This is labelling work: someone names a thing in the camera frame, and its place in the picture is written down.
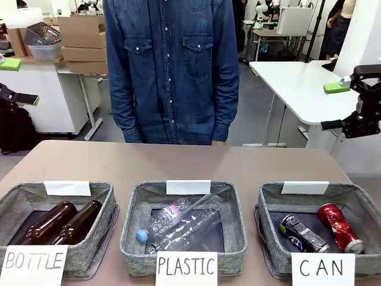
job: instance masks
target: gray floor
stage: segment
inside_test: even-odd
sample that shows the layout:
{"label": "gray floor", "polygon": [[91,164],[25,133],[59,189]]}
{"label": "gray floor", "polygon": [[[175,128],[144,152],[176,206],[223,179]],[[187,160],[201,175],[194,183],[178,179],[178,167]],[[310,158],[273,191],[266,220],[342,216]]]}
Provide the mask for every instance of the gray floor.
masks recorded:
{"label": "gray floor", "polygon": [[[241,146],[243,143],[261,143],[268,110],[270,108],[272,91],[259,78],[255,77],[247,65],[241,64],[241,83],[239,90],[239,106],[235,121],[230,128],[229,138],[227,140],[230,146]],[[99,84],[102,103],[95,112],[95,117],[102,117],[103,124],[92,141],[102,142],[123,142],[123,136],[119,128],[115,125],[111,111],[110,95],[108,82],[103,81]],[[281,102],[278,102],[273,129],[270,133],[270,142],[277,142],[279,134],[280,121],[283,114]],[[289,110],[285,111],[279,142],[285,142],[288,147],[304,148],[307,141],[297,130],[298,125],[303,125]],[[90,129],[90,123],[87,123],[79,136],[75,140],[84,140],[85,135]],[[0,180],[27,154],[20,152],[8,156],[0,155]],[[378,195],[378,186],[381,179],[355,179],[354,182],[363,186],[371,195]]]}

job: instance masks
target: shirt sleeve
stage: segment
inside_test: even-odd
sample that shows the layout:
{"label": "shirt sleeve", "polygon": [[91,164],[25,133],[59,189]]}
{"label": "shirt sleeve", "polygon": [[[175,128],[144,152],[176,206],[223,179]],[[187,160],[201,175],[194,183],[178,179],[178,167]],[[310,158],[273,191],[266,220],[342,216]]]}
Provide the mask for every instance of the shirt sleeve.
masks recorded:
{"label": "shirt sleeve", "polygon": [[226,141],[237,114],[239,72],[233,6],[222,0],[213,20],[213,97],[212,140]]}
{"label": "shirt sleeve", "polygon": [[124,34],[120,27],[113,0],[104,0],[107,59],[110,77],[110,97],[113,117],[128,143],[141,143],[136,127],[134,95]]}

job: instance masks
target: denim shirt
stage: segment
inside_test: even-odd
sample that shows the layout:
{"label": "denim shirt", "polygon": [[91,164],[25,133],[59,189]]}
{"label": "denim shirt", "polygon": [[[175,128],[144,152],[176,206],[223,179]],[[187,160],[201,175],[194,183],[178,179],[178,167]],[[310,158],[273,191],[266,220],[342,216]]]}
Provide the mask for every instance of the denim shirt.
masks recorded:
{"label": "denim shirt", "polygon": [[125,141],[225,141],[239,86],[232,0],[104,0],[104,13]]}

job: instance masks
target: black bag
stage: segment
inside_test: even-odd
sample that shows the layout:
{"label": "black bag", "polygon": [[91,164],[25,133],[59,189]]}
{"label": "black bag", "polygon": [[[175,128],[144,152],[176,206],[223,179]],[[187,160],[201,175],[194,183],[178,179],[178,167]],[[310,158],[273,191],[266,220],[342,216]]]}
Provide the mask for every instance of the black bag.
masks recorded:
{"label": "black bag", "polygon": [[31,150],[40,141],[29,112],[13,101],[0,98],[1,153]]}

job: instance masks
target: red soda can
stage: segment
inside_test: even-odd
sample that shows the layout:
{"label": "red soda can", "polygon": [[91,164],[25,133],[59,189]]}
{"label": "red soda can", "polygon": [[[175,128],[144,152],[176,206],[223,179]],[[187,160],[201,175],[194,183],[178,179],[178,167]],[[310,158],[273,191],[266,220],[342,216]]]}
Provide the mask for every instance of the red soda can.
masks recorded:
{"label": "red soda can", "polygon": [[354,234],[351,225],[345,219],[341,209],[335,204],[324,204],[318,211],[319,219],[332,229],[336,244],[345,253],[359,254],[363,252],[363,241]]}

